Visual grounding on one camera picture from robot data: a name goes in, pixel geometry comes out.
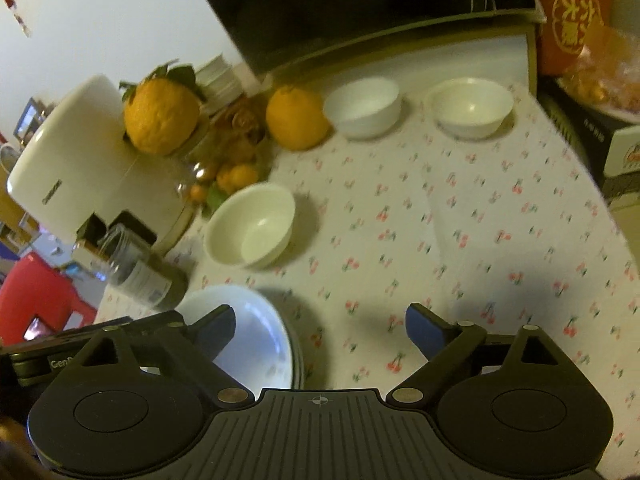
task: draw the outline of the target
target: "white wall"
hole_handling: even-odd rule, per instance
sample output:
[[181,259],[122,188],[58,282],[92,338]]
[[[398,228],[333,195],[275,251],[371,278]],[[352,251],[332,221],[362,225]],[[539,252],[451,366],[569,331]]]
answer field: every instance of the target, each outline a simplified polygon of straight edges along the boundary
[[24,36],[0,6],[0,132],[13,137],[29,97],[48,103],[95,73],[137,81],[179,57],[241,56],[206,0],[16,0]]

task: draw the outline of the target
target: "screw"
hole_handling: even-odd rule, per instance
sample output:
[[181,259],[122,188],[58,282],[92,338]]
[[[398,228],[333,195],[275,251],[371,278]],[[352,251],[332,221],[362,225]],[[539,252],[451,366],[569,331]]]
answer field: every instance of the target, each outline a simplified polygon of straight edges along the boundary
[[392,397],[403,404],[413,404],[414,402],[422,400],[424,395],[420,390],[416,390],[415,388],[398,388],[393,392]]
[[218,392],[218,399],[227,404],[237,404],[247,400],[249,393],[242,388],[225,388]]

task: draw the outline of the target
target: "green leaf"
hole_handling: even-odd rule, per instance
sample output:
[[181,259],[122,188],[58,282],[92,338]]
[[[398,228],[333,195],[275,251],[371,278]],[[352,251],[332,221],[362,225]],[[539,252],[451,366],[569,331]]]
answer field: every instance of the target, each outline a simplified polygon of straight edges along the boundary
[[127,81],[121,81],[119,85],[120,90],[124,90],[124,94],[122,96],[122,102],[126,103],[133,99],[136,95],[136,89],[138,86],[135,83],[129,83]]
[[227,198],[228,195],[218,187],[218,184],[212,184],[207,194],[207,205],[213,212],[218,209]]
[[166,77],[171,81],[175,81],[176,83],[180,83],[181,85],[186,86],[189,90],[196,94],[201,101],[205,102],[207,100],[207,98],[202,93],[202,90],[196,83],[196,73],[193,69],[193,66],[174,66],[171,70],[169,70],[169,72],[167,72]]
[[177,62],[178,62],[177,59],[172,59],[171,61],[165,63],[164,65],[157,66],[156,69],[147,76],[145,81],[149,81],[150,79],[153,79],[156,77],[166,77],[167,71],[169,70],[169,66]]

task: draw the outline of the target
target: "red chair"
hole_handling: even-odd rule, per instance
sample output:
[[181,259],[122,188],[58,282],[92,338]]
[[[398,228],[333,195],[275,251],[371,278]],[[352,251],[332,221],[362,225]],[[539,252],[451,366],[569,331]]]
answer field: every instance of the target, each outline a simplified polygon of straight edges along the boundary
[[4,346],[94,322],[96,311],[85,303],[72,282],[36,253],[14,265],[0,288],[0,337]]

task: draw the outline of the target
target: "snack package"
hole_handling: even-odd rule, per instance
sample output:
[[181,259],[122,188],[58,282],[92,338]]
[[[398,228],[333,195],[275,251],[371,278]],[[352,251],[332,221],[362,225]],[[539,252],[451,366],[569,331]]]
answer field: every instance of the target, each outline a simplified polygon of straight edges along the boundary
[[609,25],[611,0],[540,0],[546,23],[540,27],[538,71],[561,75],[575,62],[593,22]]
[[640,118],[640,39],[591,23],[580,56],[560,83],[582,104],[613,115],[628,112]]

